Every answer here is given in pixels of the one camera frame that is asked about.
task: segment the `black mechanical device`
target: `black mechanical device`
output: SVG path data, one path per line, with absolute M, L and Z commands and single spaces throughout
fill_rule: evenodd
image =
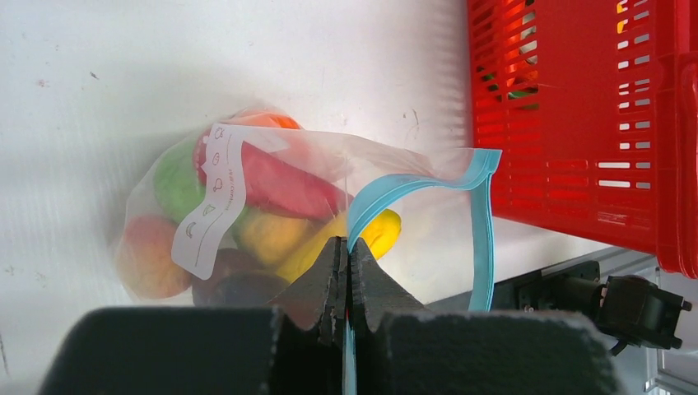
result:
M 494 308 L 508 311 L 436 313 L 363 240 L 349 254 L 332 238 L 267 307 L 88 314 L 40 393 L 625 393 L 592 321 L 666 348 L 690 305 L 635 278 L 597 281 L 597 263 L 536 272 L 498 284 Z

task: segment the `dark purple fruit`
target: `dark purple fruit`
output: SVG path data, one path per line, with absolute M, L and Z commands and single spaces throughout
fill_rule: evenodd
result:
M 208 302 L 212 306 L 259 307 L 288 286 L 288 281 L 270 273 L 237 272 L 218 283 Z
M 206 306 L 211 293 L 221 280 L 236 272 L 250 272 L 262 268 L 262 264 L 252 255 L 239 249 L 219 249 L 213 273 L 208 280 L 196 276 L 192 279 L 192 297 L 194 305 Z

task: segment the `plastic bag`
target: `plastic bag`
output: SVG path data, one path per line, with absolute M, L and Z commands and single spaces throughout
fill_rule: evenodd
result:
M 128 198 L 117 271 L 138 300 L 258 306 L 302 276 L 330 237 L 352 247 L 362 237 L 423 302 L 467 288 L 473 262 L 472 307 L 488 309 L 499 157 L 463 148 L 430 160 L 248 109 L 151 167 Z

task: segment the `black cable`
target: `black cable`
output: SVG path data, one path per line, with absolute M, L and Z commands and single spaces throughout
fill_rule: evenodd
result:
M 612 356 L 618 356 L 618 354 L 620 354 L 621 351 L 625 350 L 626 347 L 628 347 L 628 342 L 619 340 L 618 343 L 616 343 L 616 345 L 613 346 L 613 348 L 609 352 L 611 352 Z

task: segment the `icon on label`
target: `icon on label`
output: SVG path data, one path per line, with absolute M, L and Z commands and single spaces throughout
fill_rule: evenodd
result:
M 216 210 L 216 208 L 212 205 L 207 205 L 206 208 L 203 209 L 203 215 L 206 216 L 209 212 Z
M 190 239 L 192 238 L 192 228 L 195 225 L 196 225 L 196 222 L 192 222 L 191 224 L 187 225 L 187 230 L 185 233 L 187 234 L 187 237 L 189 237 Z

